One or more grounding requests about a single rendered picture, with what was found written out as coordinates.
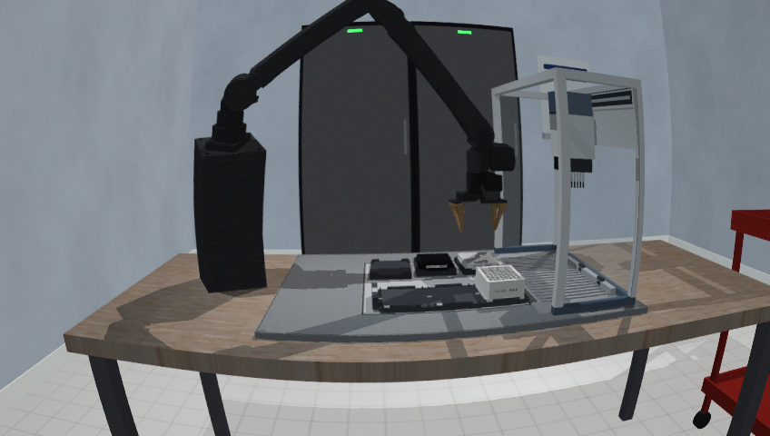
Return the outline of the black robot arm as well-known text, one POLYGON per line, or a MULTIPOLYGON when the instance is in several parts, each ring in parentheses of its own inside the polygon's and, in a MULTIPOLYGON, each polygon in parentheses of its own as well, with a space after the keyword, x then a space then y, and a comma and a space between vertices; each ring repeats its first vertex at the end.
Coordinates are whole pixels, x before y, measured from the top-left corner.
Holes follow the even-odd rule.
POLYGON ((497 200, 502 191, 502 175, 483 171, 513 171, 516 162, 514 149, 508 144, 493 143, 495 133, 488 121, 412 23, 408 22, 402 10, 388 0, 345 0, 261 60, 249 74, 236 75, 225 88, 221 110, 217 112, 217 124, 212 126, 212 138, 205 143, 205 150, 234 153, 248 143, 251 133, 246 133, 243 110, 252 102, 258 102, 257 90, 367 13, 377 24, 384 26, 390 38, 426 78, 468 136, 467 142, 474 148, 470 147, 467 151, 467 170, 479 173, 467 173, 467 193, 483 193, 485 199, 497 200))

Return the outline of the white multi-well plate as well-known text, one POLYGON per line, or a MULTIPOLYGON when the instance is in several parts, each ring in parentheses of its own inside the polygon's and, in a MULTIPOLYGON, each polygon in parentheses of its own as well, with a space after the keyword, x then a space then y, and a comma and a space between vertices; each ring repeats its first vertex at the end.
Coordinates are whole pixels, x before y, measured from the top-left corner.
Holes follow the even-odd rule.
POLYGON ((458 253, 457 258, 465 269, 476 270, 476 267, 498 266, 498 262, 488 252, 458 253))

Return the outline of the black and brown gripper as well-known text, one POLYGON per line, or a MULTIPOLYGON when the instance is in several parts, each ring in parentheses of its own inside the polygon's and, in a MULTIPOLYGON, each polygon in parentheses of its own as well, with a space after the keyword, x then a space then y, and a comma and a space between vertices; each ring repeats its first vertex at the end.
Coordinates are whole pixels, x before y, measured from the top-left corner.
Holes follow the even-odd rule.
POLYGON ((471 194, 471 193, 467 193, 467 191, 456 191, 456 198, 457 199, 449 199, 449 206, 456 218, 460 233, 463 232, 464 214, 465 214, 465 205, 461 204, 461 202, 476 202, 477 200, 480 200, 481 203, 491 203, 493 230, 495 231, 497 230, 499 225, 499 220, 508 205, 508 201, 504 199, 500 199, 500 195, 497 200, 489 201, 488 199, 485 199, 485 196, 483 193, 471 194), (471 199, 471 198, 478 198, 478 199, 471 199), (463 200, 463 199, 467 199, 467 200, 463 200))

